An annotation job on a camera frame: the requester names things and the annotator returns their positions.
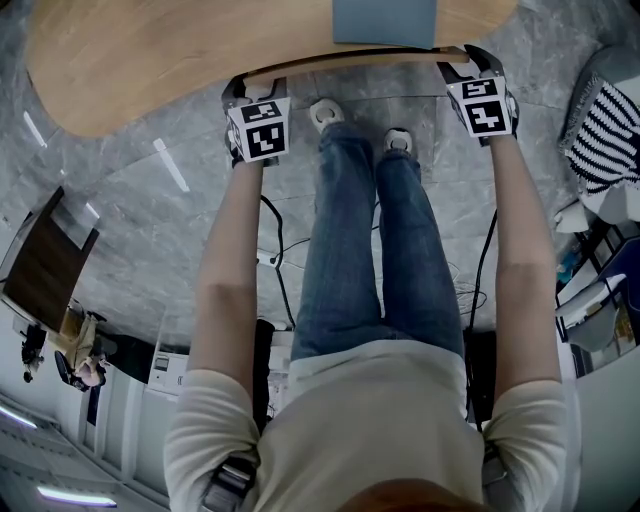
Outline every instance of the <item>fluorescent light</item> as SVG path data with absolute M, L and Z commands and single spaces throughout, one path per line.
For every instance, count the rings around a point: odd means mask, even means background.
M 31 135 L 33 135 L 33 138 L 36 139 L 38 141 L 38 144 L 40 144 L 43 148 L 46 148 L 47 143 L 42 138 L 42 135 L 40 135 L 36 124 L 33 122 L 33 119 L 31 119 L 31 116 L 29 115 L 29 112 L 25 110 L 24 114 L 22 115 L 24 117 L 25 123 L 27 123 L 27 126 L 29 127 L 29 130 L 31 130 Z
M 158 150 L 160 158 L 162 158 L 165 167 L 171 174 L 173 181 L 175 181 L 176 185 L 178 185 L 178 188 L 180 188 L 180 190 L 182 190 L 183 192 L 190 192 L 191 189 L 189 188 L 189 185 L 187 185 L 184 176 L 180 172 L 180 169 L 178 169 L 178 166 L 167 151 L 167 146 L 165 145 L 164 141 L 162 139 L 156 139 L 153 141 L 153 146 Z
M 115 507 L 116 502 L 104 496 L 92 496 L 89 494 L 74 494 L 71 492 L 51 489 L 50 487 L 38 487 L 38 492 L 50 500 L 64 501 L 74 505 L 88 505 L 90 507 Z
M 18 423 L 22 423 L 23 425 L 29 428 L 38 428 L 37 425 L 32 421 L 29 421 L 28 419 L 23 418 L 22 416 L 18 416 L 15 412 L 11 412 L 9 409 L 5 409 L 1 405 L 0 405 L 0 413 L 4 414 L 5 416 L 8 416 L 12 420 L 16 420 Z

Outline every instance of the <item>beige shirt sleeve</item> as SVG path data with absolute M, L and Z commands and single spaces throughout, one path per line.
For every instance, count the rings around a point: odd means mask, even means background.
M 542 510 L 566 457 L 567 409 L 562 384 L 530 382 L 504 393 L 495 404 L 484 437 L 497 447 L 512 484 L 515 496 L 505 500 L 510 510 Z
M 185 377 L 164 450 L 171 510 L 199 510 L 211 472 L 233 452 L 259 439 L 249 395 L 236 381 L 209 370 Z

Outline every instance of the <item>white t-shirt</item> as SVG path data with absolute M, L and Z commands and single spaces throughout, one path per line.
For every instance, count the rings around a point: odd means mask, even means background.
M 240 384 L 212 371 L 187 374 L 165 448 L 172 510 L 198 510 L 211 471 L 256 446 L 260 467 L 243 511 L 331 512 L 398 478 L 430 480 L 481 503 L 485 440 L 505 464 L 515 509 L 534 511 L 549 499 L 565 456 L 561 384 L 504 393 L 483 440 L 464 419 L 462 358 L 416 341 L 295 361 L 289 390 L 290 402 L 260 437 Z

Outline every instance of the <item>wooden desk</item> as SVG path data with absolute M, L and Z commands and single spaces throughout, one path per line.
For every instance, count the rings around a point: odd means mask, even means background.
M 53 332 L 67 306 L 91 249 L 93 229 L 77 247 L 51 215 L 64 191 L 58 188 L 39 213 L 30 214 L 0 266 L 0 299 L 20 316 Z
M 516 3 L 439 0 L 436 46 L 485 36 Z M 336 60 L 382 48 L 390 47 L 334 44 L 332 0 L 39 0 L 27 67 L 60 126 L 100 137 L 212 82 L 289 63 L 293 74 L 389 62 Z M 459 51 L 395 51 L 393 62 L 466 59 Z

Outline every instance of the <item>power strip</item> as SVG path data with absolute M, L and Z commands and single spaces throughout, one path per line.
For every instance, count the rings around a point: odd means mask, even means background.
M 258 249 L 258 261 L 257 264 L 264 265 L 265 267 L 276 268 L 278 263 L 278 255 L 272 254 L 262 249 Z

